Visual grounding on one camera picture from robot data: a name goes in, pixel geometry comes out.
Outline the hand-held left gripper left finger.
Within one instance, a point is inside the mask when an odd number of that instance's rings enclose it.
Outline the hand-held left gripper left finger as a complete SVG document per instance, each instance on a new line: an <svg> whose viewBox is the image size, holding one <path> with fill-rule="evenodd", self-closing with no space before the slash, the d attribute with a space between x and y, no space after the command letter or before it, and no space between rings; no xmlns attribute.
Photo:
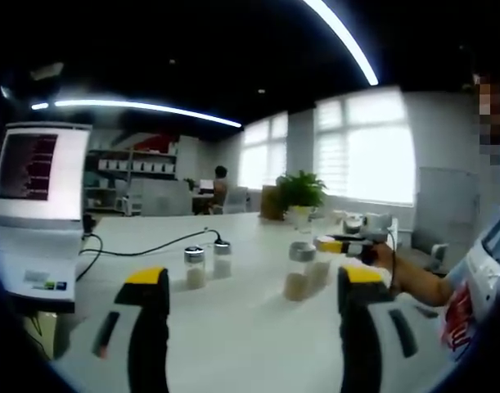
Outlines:
<svg viewBox="0 0 500 393"><path fill-rule="evenodd" d="M169 314L168 270L137 271L72 331L52 366L77 392L167 392Z"/></svg>

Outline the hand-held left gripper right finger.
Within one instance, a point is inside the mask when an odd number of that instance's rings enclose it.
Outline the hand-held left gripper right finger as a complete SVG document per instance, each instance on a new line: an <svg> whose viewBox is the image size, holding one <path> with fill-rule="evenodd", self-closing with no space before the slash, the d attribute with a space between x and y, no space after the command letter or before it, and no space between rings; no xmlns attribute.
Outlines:
<svg viewBox="0 0 500 393"><path fill-rule="evenodd" d="M392 297L380 275L357 265L337 274L343 392L433 392L449 369L438 312Z"/></svg>

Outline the person's right hand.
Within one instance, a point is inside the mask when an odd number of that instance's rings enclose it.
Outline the person's right hand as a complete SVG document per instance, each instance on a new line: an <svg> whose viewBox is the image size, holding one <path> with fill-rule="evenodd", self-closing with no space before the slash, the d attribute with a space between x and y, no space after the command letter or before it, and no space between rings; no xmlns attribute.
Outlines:
<svg viewBox="0 0 500 393"><path fill-rule="evenodd" d="M388 283L391 285L394 279L394 270L396 262L395 251L386 243L377 243L373 247L374 254L376 255L373 265L386 271Z"/></svg>

